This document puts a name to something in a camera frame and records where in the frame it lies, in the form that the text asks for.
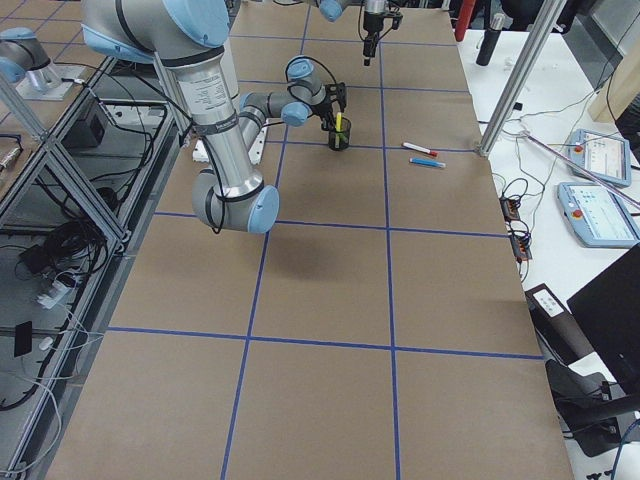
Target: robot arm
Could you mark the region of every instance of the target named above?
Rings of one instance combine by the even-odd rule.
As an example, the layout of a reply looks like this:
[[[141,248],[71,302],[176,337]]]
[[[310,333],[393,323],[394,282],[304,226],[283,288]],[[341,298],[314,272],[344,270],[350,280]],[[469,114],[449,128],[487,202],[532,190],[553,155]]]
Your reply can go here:
[[[342,16],[342,13],[351,4],[350,0],[308,0],[308,3],[316,5],[322,13],[322,16],[330,22],[335,22]],[[389,0],[362,0],[360,8],[363,10],[362,28],[367,32],[363,38],[364,46],[362,54],[364,55],[364,64],[369,66],[371,59],[376,56],[378,42],[381,39],[380,33],[384,28],[384,22],[391,20],[391,30],[400,28],[402,22],[402,13],[397,8],[397,2],[391,2],[395,5],[393,9],[389,6]]]
[[[0,72],[11,83],[29,77],[39,92],[60,85],[55,65],[35,34],[28,28],[11,28],[0,33]]]
[[[211,164],[193,189],[198,217],[214,231],[269,231],[278,214],[278,192],[264,185],[247,146],[276,115],[297,126],[311,113],[322,113],[323,126],[333,127],[331,89],[313,66],[292,60],[287,91],[251,94],[238,115],[220,64],[229,35],[223,0],[84,0],[83,8],[84,38],[91,48],[139,63],[153,63],[157,54],[175,74]]]

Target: marker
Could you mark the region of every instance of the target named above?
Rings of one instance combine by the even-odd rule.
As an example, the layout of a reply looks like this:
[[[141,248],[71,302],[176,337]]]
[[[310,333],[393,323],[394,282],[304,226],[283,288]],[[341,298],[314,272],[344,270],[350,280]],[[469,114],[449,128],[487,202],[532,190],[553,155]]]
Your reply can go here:
[[[438,156],[438,152],[436,152],[435,150],[431,150],[430,148],[426,148],[426,147],[421,147],[419,145],[414,145],[413,143],[403,142],[402,146],[404,148],[415,150],[416,152],[426,153],[427,155],[431,155],[432,157]]]
[[[340,148],[340,136],[342,130],[342,112],[336,113],[336,148]]]
[[[426,158],[410,158],[409,163],[415,163],[416,165],[422,165],[423,167],[444,168],[446,163],[436,162],[435,160],[427,160]]]

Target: black cup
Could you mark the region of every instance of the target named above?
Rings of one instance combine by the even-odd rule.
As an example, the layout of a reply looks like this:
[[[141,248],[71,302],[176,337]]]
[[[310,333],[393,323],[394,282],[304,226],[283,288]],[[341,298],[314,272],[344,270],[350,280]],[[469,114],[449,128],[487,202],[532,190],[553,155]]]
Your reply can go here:
[[[329,148],[336,152],[344,150],[349,146],[349,138],[351,137],[351,121],[342,117],[340,131],[333,130],[329,132]]]

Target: blue marker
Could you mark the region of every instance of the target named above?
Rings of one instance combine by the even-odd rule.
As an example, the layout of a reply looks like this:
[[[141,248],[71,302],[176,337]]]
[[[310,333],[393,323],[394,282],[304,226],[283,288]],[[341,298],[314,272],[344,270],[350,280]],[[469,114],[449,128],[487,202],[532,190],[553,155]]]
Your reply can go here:
[[[446,163],[436,162],[435,160],[427,160],[426,158],[410,158],[409,163],[415,163],[416,165],[422,165],[423,167],[444,168]]]

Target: red tube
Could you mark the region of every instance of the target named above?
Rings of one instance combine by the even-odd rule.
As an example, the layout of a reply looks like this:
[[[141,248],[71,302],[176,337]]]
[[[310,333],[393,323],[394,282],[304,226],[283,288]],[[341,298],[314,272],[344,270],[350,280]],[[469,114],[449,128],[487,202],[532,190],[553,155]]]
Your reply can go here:
[[[456,42],[464,40],[464,34],[469,28],[471,22],[471,15],[473,15],[473,8],[476,6],[476,0],[464,0],[462,7],[460,7],[460,14],[458,15],[458,22],[456,23],[455,37]]]

